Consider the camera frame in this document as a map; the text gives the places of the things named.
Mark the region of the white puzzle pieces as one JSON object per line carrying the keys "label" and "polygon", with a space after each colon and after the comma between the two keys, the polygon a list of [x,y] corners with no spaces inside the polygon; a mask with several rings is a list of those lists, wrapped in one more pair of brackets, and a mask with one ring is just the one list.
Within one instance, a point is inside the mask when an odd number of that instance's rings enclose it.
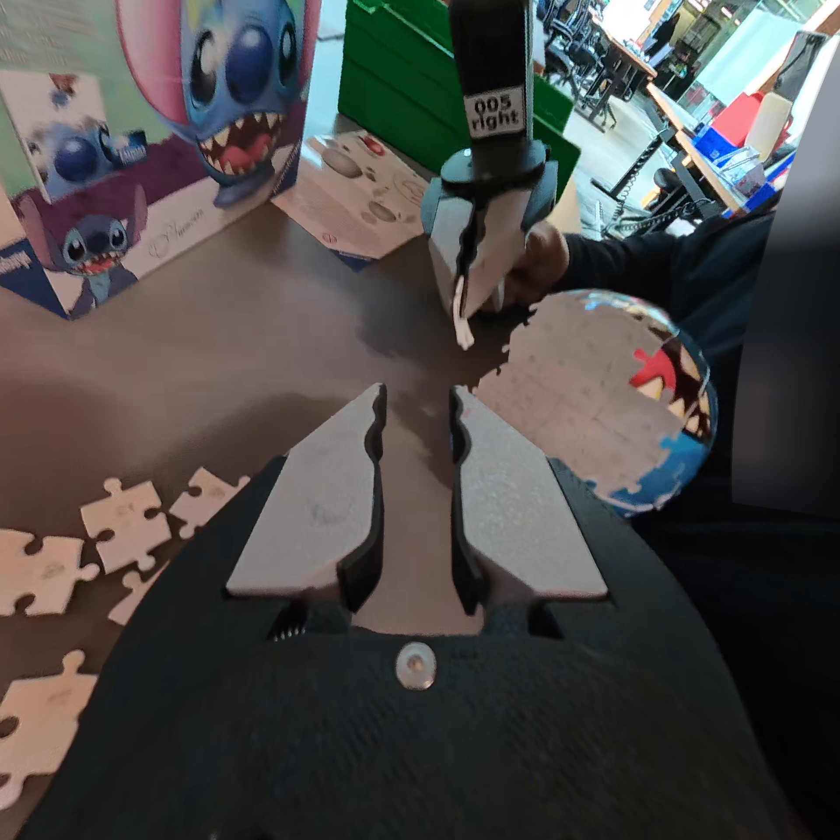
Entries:
{"label": "white puzzle pieces", "polygon": [[[162,574],[158,570],[142,577],[155,566],[152,552],[172,540],[172,530],[152,481],[124,487],[120,479],[109,478],[102,486],[104,498],[80,507],[99,563],[82,562],[83,539],[44,537],[40,548],[30,552],[33,534],[2,530],[2,617],[15,614],[26,596],[33,599],[24,609],[27,617],[63,615],[80,583],[122,572],[125,596],[111,609],[108,622],[127,625]],[[3,693],[2,721],[14,727],[2,736],[2,810],[18,801],[27,779],[58,771],[98,681],[80,672],[85,659],[83,651],[72,649],[63,655],[58,674],[16,678]]]}

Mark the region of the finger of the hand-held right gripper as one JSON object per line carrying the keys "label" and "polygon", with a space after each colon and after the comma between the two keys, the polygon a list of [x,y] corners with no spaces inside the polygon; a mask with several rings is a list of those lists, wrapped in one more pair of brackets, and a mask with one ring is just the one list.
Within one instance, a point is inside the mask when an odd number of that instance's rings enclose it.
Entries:
{"label": "finger of the hand-held right gripper", "polygon": [[490,301],[501,309],[503,281],[524,250],[522,219],[529,204],[529,190],[510,190],[490,199],[480,218],[476,255],[469,265],[468,294],[475,312]]}
{"label": "finger of the hand-held right gripper", "polygon": [[465,315],[475,310],[468,294],[469,265],[475,250],[465,248],[464,239],[475,242],[476,202],[462,196],[430,196],[427,199],[427,245],[432,260],[438,296],[452,314],[452,300],[458,275],[466,278]]}

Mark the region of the colourful cardboard puzzle box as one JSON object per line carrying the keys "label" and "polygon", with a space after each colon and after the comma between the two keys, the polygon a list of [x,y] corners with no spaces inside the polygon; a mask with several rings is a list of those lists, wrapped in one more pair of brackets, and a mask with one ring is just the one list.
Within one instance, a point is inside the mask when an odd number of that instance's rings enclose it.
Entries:
{"label": "colourful cardboard puzzle box", "polygon": [[292,187],[321,5],[2,2],[2,288],[80,319]]}

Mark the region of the black desk frame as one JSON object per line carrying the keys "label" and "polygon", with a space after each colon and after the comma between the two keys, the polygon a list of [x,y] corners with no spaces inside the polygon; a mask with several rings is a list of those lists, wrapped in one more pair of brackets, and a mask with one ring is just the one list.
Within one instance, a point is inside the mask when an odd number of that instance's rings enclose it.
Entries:
{"label": "black desk frame", "polygon": [[633,184],[645,165],[666,141],[669,141],[674,137],[675,133],[676,130],[670,125],[667,125],[660,130],[654,138],[648,142],[636,160],[625,171],[622,177],[618,179],[615,185],[607,186],[604,182],[596,178],[591,178],[591,185],[615,202],[628,198]]}

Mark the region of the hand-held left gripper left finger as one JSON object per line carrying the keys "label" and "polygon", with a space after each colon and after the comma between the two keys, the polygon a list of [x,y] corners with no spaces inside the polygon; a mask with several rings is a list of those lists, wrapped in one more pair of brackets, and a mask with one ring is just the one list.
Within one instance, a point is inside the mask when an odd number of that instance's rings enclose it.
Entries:
{"label": "hand-held left gripper left finger", "polygon": [[382,577],[386,408],[374,383],[287,453],[229,595],[361,609]]}

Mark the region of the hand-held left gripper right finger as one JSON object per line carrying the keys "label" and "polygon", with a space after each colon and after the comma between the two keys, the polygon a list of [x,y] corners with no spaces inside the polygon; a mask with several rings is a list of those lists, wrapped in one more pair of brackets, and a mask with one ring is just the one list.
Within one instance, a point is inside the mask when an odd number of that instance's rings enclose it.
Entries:
{"label": "hand-held left gripper right finger", "polygon": [[468,388],[449,393],[451,574],[481,607],[599,602],[607,585],[546,454]]}

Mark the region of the blue white puzzle ball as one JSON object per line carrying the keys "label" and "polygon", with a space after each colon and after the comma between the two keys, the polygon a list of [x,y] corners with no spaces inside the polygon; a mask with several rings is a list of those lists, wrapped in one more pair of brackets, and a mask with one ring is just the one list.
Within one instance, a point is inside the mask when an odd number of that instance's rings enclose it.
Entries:
{"label": "blue white puzzle ball", "polygon": [[474,394],[623,518],[687,488],[718,431],[699,345],[664,309],[611,290],[534,304]]}

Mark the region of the white instruction leaflet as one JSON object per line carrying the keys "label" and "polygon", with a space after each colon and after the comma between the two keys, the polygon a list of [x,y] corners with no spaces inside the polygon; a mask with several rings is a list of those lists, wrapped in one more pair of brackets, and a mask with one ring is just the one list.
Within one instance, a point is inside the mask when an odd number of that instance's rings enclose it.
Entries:
{"label": "white instruction leaflet", "polygon": [[356,130],[306,140],[295,183],[271,202],[358,271],[424,235],[426,189],[383,142]]}

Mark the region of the red box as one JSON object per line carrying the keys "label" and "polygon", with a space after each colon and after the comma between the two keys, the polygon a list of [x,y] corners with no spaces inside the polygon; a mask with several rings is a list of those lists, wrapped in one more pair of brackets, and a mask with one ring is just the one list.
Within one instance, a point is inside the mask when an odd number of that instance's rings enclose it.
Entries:
{"label": "red box", "polygon": [[740,93],[711,121],[710,128],[733,148],[742,147],[758,116],[763,98],[764,94],[760,91]]}

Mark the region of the stacked green plastic bins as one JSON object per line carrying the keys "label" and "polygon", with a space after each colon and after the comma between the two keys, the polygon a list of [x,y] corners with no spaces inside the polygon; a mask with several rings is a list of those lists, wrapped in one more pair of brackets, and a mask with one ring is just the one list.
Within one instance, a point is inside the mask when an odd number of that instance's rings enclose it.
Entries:
{"label": "stacked green plastic bins", "polygon": [[[469,143],[450,3],[348,2],[339,90],[343,116],[437,177]],[[533,72],[533,133],[558,162],[557,198],[581,154],[564,137],[572,110],[572,100]]]}

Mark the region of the cluttered wooden desk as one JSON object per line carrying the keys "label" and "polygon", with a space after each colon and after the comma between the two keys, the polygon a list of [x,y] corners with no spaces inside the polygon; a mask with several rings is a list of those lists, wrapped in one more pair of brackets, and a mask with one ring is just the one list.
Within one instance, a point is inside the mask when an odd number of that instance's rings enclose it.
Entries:
{"label": "cluttered wooden desk", "polygon": [[672,164],[675,173],[684,184],[692,200],[699,202],[707,193],[722,209],[724,217],[744,215],[782,192],[787,169],[780,170],[774,181],[768,181],[751,198],[745,198],[721,178],[721,169],[696,147],[695,140],[701,133],[700,122],[677,101],[661,91],[654,83],[646,85],[646,93],[657,111],[666,120],[666,129],[673,130],[668,143],[677,145],[677,158]]}

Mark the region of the white puzzle piece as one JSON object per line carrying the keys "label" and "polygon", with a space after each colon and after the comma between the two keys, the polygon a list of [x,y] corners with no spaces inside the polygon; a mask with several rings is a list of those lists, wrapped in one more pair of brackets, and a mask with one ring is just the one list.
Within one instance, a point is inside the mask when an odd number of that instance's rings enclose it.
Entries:
{"label": "white puzzle piece", "polygon": [[469,326],[466,310],[466,278],[458,275],[455,282],[453,300],[451,304],[452,320],[456,342],[460,349],[468,351],[475,342]]}

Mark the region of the black swivel chair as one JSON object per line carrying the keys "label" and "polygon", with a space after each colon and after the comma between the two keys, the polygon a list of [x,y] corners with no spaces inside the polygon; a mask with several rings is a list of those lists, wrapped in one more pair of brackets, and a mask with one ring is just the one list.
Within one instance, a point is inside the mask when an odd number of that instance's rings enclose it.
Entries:
{"label": "black swivel chair", "polygon": [[716,196],[698,183],[693,175],[681,178],[671,168],[660,167],[654,173],[654,187],[645,199],[644,210],[652,216],[672,214],[672,221],[697,225],[722,213]]}

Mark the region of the blue storage bins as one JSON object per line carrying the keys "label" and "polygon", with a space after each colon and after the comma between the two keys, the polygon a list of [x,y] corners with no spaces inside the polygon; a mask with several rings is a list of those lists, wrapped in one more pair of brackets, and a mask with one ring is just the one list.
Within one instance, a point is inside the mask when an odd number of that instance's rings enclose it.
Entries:
{"label": "blue storage bins", "polygon": [[764,188],[766,153],[748,144],[735,146],[711,126],[697,132],[691,143],[714,176],[739,199],[746,202]]}

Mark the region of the row of office chairs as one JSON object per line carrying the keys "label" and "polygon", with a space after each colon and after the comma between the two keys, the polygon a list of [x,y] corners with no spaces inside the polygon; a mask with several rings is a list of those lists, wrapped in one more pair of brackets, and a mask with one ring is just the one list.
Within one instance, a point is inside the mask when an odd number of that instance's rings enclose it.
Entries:
{"label": "row of office chairs", "polygon": [[646,64],[636,46],[612,35],[603,21],[604,2],[568,2],[562,18],[560,4],[546,24],[547,75],[568,87],[574,109],[598,129],[607,131],[617,120],[612,100],[623,98],[629,82]]}

